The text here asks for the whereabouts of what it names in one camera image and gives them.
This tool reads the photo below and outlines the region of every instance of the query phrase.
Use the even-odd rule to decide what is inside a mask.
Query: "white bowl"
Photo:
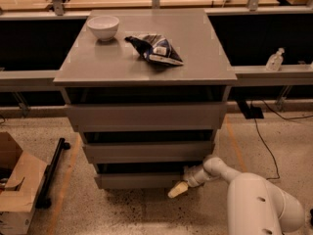
[[[87,22],[91,32],[101,41],[110,41],[117,33],[119,19],[112,16],[99,16]]]

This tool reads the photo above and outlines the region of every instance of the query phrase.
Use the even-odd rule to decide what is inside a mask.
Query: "crumpled bag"
[[[125,37],[146,61],[166,66],[182,66],[182,59],[168,42],[158,34],[140,34]]]

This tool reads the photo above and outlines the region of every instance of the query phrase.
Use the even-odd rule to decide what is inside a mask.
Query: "cabinet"
[[[83,140],[99,188],[171,187],[184,166],[198,165],[214,147],[236,81],[202,9],[99,10],[116,16],[111,42],[83,27],[54,83]],[[184,61],[162,67],[141,59],[124,41],[159,33]]]

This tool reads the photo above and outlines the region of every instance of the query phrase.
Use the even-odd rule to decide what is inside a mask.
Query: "gray countertop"
[[[236,75],[203,9],[99,10],[116,16],[118,32],[101,42],[82,28],[54,80],[64,86],[233,84]],[[124,38],[140,33],[164,35],[184,61],[163,67],[142,59]]]

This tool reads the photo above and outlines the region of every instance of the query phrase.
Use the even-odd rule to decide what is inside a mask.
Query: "clear bottle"
[[[284,48],[279,48],[278,51],[273,54],[266,64],[266,69],[268,71],[279,71],[283,63],[283,53],[285,52]]]

